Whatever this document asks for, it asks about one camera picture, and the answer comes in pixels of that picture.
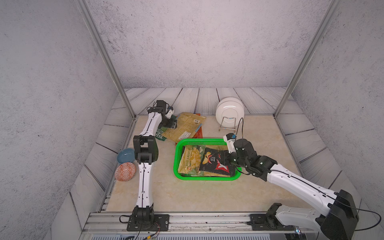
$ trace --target green basket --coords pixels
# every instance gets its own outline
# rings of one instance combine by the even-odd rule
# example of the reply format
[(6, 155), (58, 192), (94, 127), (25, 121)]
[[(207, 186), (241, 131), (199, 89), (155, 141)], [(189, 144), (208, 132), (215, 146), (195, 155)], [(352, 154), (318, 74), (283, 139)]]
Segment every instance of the green basket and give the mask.
[(236, 171), (233, 177), (184, 177), (181, 176), (177, 170), (179, 169), (181, 156), (183, 154), (183, 146), (185, 145), (226, 145), (226, 142), (220, 138), (187, 138), (181, 140), (176, 145), (175, 152), (175, 162), (173, 163), (173, 173), (175, 176), (181, 180), (213, 180), (213, 181), (232, 181), (238, 179), (241, 175), (238, 171)]

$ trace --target wire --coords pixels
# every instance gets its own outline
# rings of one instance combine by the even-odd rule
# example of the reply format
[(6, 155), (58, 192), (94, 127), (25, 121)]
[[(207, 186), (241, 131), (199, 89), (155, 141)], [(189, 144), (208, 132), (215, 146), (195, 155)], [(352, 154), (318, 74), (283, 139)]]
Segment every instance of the wire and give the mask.
[(363, 229), (357, 229), (357, 230), (355, 230), (355, 232), (356, 231), (364, 231), (364, 230), (368, 230), (368, 229), (374, 228), (374, 227), (376, 227), (381, 222), (381, 215), (378, 214), (377, 212), (374, 212), (374, 211), (371, 211), (371, 210), (366, 210), (366, 209), (360, 209), (360, 208), (357, 208), (357, 207), (351, 207), (351, 206), (348, 206), (348, 205), (346, 205), (346, 204), (344, 204), (344, 203), (334, 199), (333, 197), (330, 197), (330, 198), (335, 200), (335, 201), (337, 201), (338, 203), (343, 204), (344, 206), (350, 207), (352, 209), (356, 209), (356, 210), (360, 210), (360, 211), (365, 211), (365, 212), (372, 212), (372, 213), (375, 213), (375, 214), (377, 214), (379, 216), (379, 220), (378, 220), (378, 222), (375, 225), (367, 227), (367, 228), (363, 228)]
[(157, 226), (159, 227), (159, 230), (158, 230), (158, 232), (157, 232), (157, 236), (156, 236), (156, 238), (159, 236), (159, 234), (160, 234), (160, 225), (157, 223), (157, 222), (155, 222), (156, 224), (157, 224)]
[(236, 168), (236, 170), (237, 170), (239, 173), (242, 173), (242, 174), (245, 174), (245, 175), (251, 175), (250, 173), (243, 173), (243, 172), (240, 171), (238, 168)]
[(243, 128), (244, 128), (244, 119), (243, 118), (240, 118), (239, 123), (237, 124), (237, 132), (239, 132), (239, 126), (240, 126), (241, 121), (243, 121), (242, 122), (243, 124), (241, 126), (241, 138), (243, 139)]
[(168, 109), (168, 111), (166, 112), (166, 115), (167, 115), (169, 112), (169, 104), (168, 103), (166, 103), (166, 109)]
[(140, 231), (141, 231), (141, 227), (142, 227), (142, 226), (143, 226), (143, 223), (141, 223), (141, 225), (140, 225), (139, 233), (137, 234), (135, 240), (139, 237), (139, 235), (140, 235)]
[(357, 230), (355, 230), (355, 232), (356, 232), (356, 231), (364, 231), (364, 230), (368, 230), (368, 229), (374, 228), (374, 227), (376, 227), (377, 225), (379, 225), (379, 223), (381, 222), (381, 215), (378, 214), (377, 212), (374, 212), (374, 211), (371, 211), (371, 210), (360, 209), (360, 208), (356, 208), (356, 207), (348, 206), (348, 205), (346, 205), (346, 204), (340, 202), (339, 200), (336, 200), (336, 199), (334, 199), (333, 197), (331, 197), (331, 196), (325, 194), (324, 192), (320, 191), (319, 189), (317, 189), (316, 187), (312, 186), (311, 184), (309, 184), (309, 183), (307, 183), (307, 182), (305, 182), (305, 181), (303, 181), (303, 180), (301, 180), (301, 179), (299, 179), (299, 178), (297, 178), (297, 177), (295, 177), (295, 176), (291, 176), (291, 175), (289, 175), (289, 174), (287, 174), (287, 173), (285, 173), (285, 172), (279, 171), (279, 170), (269, 170), (269, 171), (267, 171), (267, 172), (281, 172), (281, 173), (284, 173), (285, 175), (288, 175), (289, 177), (293, 177), (293, 178), (295, 178), (295, 179), (297, 179), (297, 180), (300, 180), (300, 181), (304, 182), (305, 184), (309, 185), (310, 187), (316, 189), (318, 192), (324, 194), (324, 196), (327, 196), (327, 197), (333, 199), (334, 201), (336, 201), (336, 202), (338, 202), (338, 203), (340, 203), (340, 204), (342, 204), (342, 205), (344, 205), (344, 206), (346, 206), (346, 207), (349, 207), (349, 208), (352, 208), (352, 209), (356, 209), (356, 210), (360, 210), (360, 211), (365, 211), (365, 212), (372, 212), (372, 213), (377, 214), (377, 215), (379, 216), (379, 220), (378, 220), (378, 222), (377, 222), (375, 225), (370, 226), (370, 227), (367, 227), (367, 228), (363, 228), (363, 229), (357, 229)]
[(121, 221), (121, 217), (130, 217), (130, 216), (128, 216), (128, 215), (121, 215), (121, 216), (119, 217), (119, 222), (121, 222), (121, 223), (128, 223), (128, 222), (122, 222), (122, 221)]

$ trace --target black cable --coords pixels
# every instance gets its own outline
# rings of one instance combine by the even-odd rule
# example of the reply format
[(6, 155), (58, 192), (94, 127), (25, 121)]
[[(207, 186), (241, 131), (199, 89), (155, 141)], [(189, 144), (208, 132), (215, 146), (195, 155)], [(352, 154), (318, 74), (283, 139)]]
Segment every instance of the black cable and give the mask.
[(141, 137), (142, 135), (140, 134), (139, 135), (139, 137), (136, 139), (136, 141), (133, 143), (133, 147), (135, 147), (135, 144), (137, 143), (137, 141), (140, 141), (140, 137)]
[(140, 231), (141, 231), (141, 227), (142, 227), (142, 226), (143, 226), (143, 223), (141, 223), (141, 225), (140, 225), (139, 233), (137, 234), (135, 240), (139, 237), (139, 235), (140, 235)]
[(243, 139), (243, 128), (244, 128), (244, 119), (243, 118), (240, 118), (240, 120), (239, 120), (239, 123), (237, 124), (237, 132), (236, 133), (238, 133), (239, 132), (239, 126), (240, 126), (240, 122), (243, 120), (243, 124), (242, 124), (242, 126), (241, 126), (241, 138)]
[(368, 230), (368, 229), (374, 228), (374, 227), (376, 227), (381, 222), (381, 215), (378, 214), (377, 212), (374, 212), (374, 211), (371, 211), (371, 210), (366, 210), (366, 209), (359, 209), (357, 207), (351, 207), (351, 206), (348, 206), (348, 205), (346, 205), (346, 204), (344, 204), (344, 203), (334, 199), (333, 197), (330, 197), (330, 198), (335, 200), (335, 201), (337, 201), (338, 203), (343, 204), (344, 206), (350, 207), (352, 209), (356, 209), (356, 210), (360, 210), (360, 211), (365, 211), (365, 212), (372, 212), (372, 213), (375, 213), (375, 214), (377, 214), (379, 216), (379, 220), (378, 220), (378, 222), (375, 225), (373, 225), (371, 227), (363, 228), (363, 229), (357, 229), (357, 230), (355, 230), (355, 232), (356, 231), (364, 231), (364, 230)]
[(350, 207), (350, 208), (352, 208), (352, 209), (356, 209), (356, 210), (360, 210), (360, 211), (365, 211), (365, 212), (372, 212), (372, 213), (375, 213), (375, 214), (377, 214), (377, 215), (379, 216), (379, 220), (378, 220), (378, 222), (377, 222), (375, 225), (373, 225), (373, 226), (371, 226), (371, 227), (363, 228), (363, 229), (357, 229), (357, 230), (355, 230), (355, 232), (356, 232), (356, 231), (364, 231), (364, 230), (368, 230), (368, 229), (374, 228), (374, 227), (376, 227), (377, 225), (379, 225), (379, 223), (381, 222), (381, 215), (378, 214), (377, 212), (374, 212), (374, 211), (371, 211), (371, 210), (360, 209), (360, 208), (356, 208), (356, 207), (348, 206), (348, 205), (346, 205), (346, 204), (344, 204), (344, 203), (342, 203), (342, 202), (340, 202), (340, 201), (334, 199), (333, 197), (327, 195), (326, 193), (320, 191), (319, 189), (317, 189), (316, 187), (312, 186), (311, 184), (309, 184), (309, 183), (307, 183), (307, 182), (305, 182), (305, 181), (303, 181), (303, 180), (301, 180), (301, 179), (299, 179), (299, 178), (297, 178), (297, 177), (295, 177), (295, 176), (291, 176), (291, 175), (289, 175), (288, 173), (285, 173), (285, 172), (282, 172), (282, 171), (279, 171), (279, 170), (269, 170), (269, 171), (267, 171), (267, 172), (281, 172), (281, 173), (284, 173), (285, 175), (288, 175), (289, 177), (293, 177), (294, 179), (297, 179), (297, 180), (299, 180), (299, 181), (304, 182), (305, 184), (309, 185), (310, 187), (316, 189), (318, 192), (324, 194), (324, 196), (329, 197), (329, 198), (333, 199), (334, 201), (336, 201), (336, 202), (338, 202), (338, 203), (340, 203), (340, 204), (342, 204), (342, 205), (344, 205), (344, 206), (346, 206), (346, 207)]
[(243, 173), (243, 172), (240, 171), (238, 168), (236, 168), (236, 170), (237, 170), (239, 173), (242, 173), (242, 174), (245, 174), (245, 175), (251, 175), (250, 173)]
[(169, 112), (169, 104), (168, 104), (168, 103), (166, 103), (166, 109), (168, 110), (168, 111), (166, 112), (166, 115), (167, 115), (168, 112)]
[(121, 216), (119, 217), (119, 222), (121, 222), (121, 223), (128, 223), (128, 222), (122, 222), (122, 221), (121, 221), (121, 217), (130, 217), (130, 216), (128, 216), (128, 215), (121, 215)]

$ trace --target concrete wall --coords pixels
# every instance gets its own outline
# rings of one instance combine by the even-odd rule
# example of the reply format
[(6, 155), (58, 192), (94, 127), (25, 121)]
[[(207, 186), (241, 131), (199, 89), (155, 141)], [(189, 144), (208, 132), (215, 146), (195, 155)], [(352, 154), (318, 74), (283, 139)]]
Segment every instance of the concrete wall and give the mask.
[(384, 1), (341, 4), (293, 97), (371, 210), (384, 215)]
[(286, 86), (330, 0), (87, 0), (125, 88)]
[(117, 91), (73, 0), (0, 1), (0, 239), (42, 239)]

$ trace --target mounting plate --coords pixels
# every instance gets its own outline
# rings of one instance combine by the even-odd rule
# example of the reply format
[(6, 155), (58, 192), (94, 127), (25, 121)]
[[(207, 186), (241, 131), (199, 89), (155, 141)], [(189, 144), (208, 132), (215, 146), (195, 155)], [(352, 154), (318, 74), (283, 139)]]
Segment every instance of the mounting plate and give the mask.
[[(154, 222), (157, 222), (160, 225), (161, 232), (168, 231), (168, 226), (169, 226), (168, 214), (155, 214)], [(159, 228), (155, 223), (152, 226), (149, 224), (140, 224), (140, 223), (137, 223), (135, 225), (133, 222), (129, 221), (127, 226), (128, 232), (137, 232), (137, 231), (157, 232), (158, 229)]]
[(248, 225), (252, 227), (253, 231), (294, 231), (294, 226), (284, 226), (281, 223), (277, 222), (276, 228), (271, 228), (268, 224), (266, 214), (250, 214), (249, 217), (251, 220), (247, 222)]

